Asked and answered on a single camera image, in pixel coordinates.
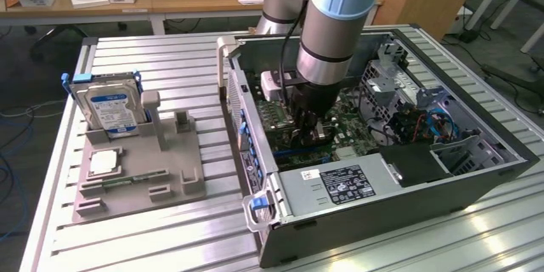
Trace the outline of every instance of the white label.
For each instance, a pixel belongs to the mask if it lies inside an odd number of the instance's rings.
[[[320,177],[320,170],[319,169],[305,170],[300,172],[300,174],[303,176],[303,180],[311,180],[312,178]]]
[[[123,13],[144,13],[147,9],[124,9]]]
[[[135,115],[125,107],[125,94],[92,97],[91,103],[104,130],[109,133],[125,133],[136,129]]]

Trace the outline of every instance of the small circuit board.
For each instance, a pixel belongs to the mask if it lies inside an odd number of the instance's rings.
[[[335,127],[335,140],[312,148],[291,149],[291,137],[296,128],[287,106],[280,101],[263,99],[256,103],[268,143],[281,171],[364,156],[377,148],[352,97],[344,92],[340,93],[323,122],[324,127]]]

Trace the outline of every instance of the red cable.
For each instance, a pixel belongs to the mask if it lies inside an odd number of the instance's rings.
[[[416,124],[416,130],[413,131],[413,138],[412,138],[412,142],[415,142],[415,141],[416,141],[419,124],[421,123],[421,119],[423,119],[423,117],[424,117],[424,116],[425,116],[425,114],[419,115],[419,118],[417,118],[417,124]]]

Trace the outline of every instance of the aluminum extrusion table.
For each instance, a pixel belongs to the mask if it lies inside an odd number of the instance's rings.
[[[535,154],[544,157],[543,130],[424,31],[408,25],[397,28]],[[253,235],[245,228],[217,97],[216,40],[232,34],[244,32],[101,38],[97,44],[83,46],[77,73],[136,68],[144,89],[160,91],[160,115],[167,117],[172,110],[185,109],[195,116],[208,197],[171,208],[73,225],[85,122],[69,99],[21,271],[261,271]],[[416,64],[409,69],[424,85],[436,82]],[[539,162],[465,210],[267,272],[539,269],[544,267],[543,203],[544,162]]]

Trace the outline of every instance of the gray carpet floor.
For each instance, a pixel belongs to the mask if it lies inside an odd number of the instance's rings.
[[[468,0],[467,5],[476,8],[481,0]],[[496,5],[503,0],[495,0],[487,15],[493,11]],[[193,32],[236,31],[244,30],[249,26],[256,26],[259,17],[236,18],[207,18],[200,21]],[[183,23],[171,23],[167,34],[181,33],[193,28],[197,20],[185,20]],[[523,54],[519,49],[531,37],[533,31],[544,22],[544,13],[524,3],[516,5],[515,11],[505,19],[500,29],[492,31],[488,25],[483,30],[489,34],[491,41],[477,39],[471,44],[461,44],[480,63],[496,66],[507,72],[535,79],[543,72],[532,73],[531,57]],[[96,37],[112,36],[140,36],[151,35],[151,24],[148,22],[128,22],[128,29],[120,31],[116,23],[81,25],[81,29]],[[36,63],[28,56],[28,49],[33,41],[51,29],[48,26],[37,27],[37,33],[28,35],[23,27],[13,27],[11,33],[0,39],[0,109],[11,106],[31,106],[45,101],[65,99],[65,93],[60,87],[60,75],[63,72],[73,71],[81,39],[71,32],[63,33],[41,48],[44,61]],[[452,37],[445,40],[456,42]],[[447,47],[467,66],[481,73],[479,65],[471,59],[467,51],[459,46]],[[537,43],[531,51],[532,56],[544,57],[544,39]],[[503,81],[492,78],[489,84],[512,101],[513,90]],[[539,107],[539,98],[520,89],[520,103],[525,108]],[[37,115],[52,113],[63,109],[63,104],[55,104],[36,111]],[[535,122],[543,126],[544,120],[527,114]],[[13,118],[16,124],[25,124],[28,117]],[[33,211],[41,192],[41,184],[45,177],[48,161],[53,149],[55,137],[60,116],[51,118],[37,118],[33,121],[33,136],[27,145],[8,160],[13,170],[21,179],[24,193],[28,198],[28,220],[17,229],[16,235],[0,241],[0,271],[17,271],[20,260],[27,243],[27,231],[32,223]],[[17,132],[19,127],[8,126],[0,122],[0,143],[4,143]],[[7,182],[0,185],[0,196],[5,194]],[[9,231],[17,224],[23,215],[23,204],[17,190],[13,189],[8,199],[0,205],[0,233]]]

